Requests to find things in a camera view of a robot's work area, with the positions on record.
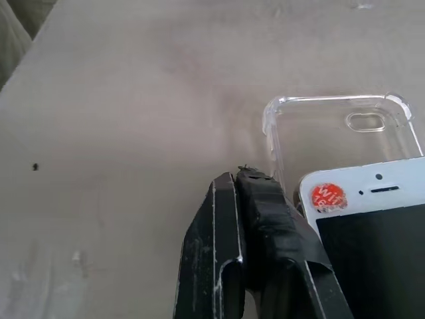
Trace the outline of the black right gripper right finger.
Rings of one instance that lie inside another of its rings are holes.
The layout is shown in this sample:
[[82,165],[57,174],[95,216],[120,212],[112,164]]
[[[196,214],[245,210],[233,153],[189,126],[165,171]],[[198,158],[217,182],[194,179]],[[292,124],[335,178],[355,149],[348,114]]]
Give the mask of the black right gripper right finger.
[[352,318],[318,235],[281,185],[241,166],[236,190],[244,226],[247,284],[259,318]]

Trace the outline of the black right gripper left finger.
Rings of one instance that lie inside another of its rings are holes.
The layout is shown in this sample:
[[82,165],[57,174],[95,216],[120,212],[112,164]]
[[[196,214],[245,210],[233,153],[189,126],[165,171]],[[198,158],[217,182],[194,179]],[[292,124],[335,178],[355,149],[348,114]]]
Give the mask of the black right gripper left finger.
[[185,234],[174,318],[241,318],[244,257],[238,194],[226,172],[212,180]]

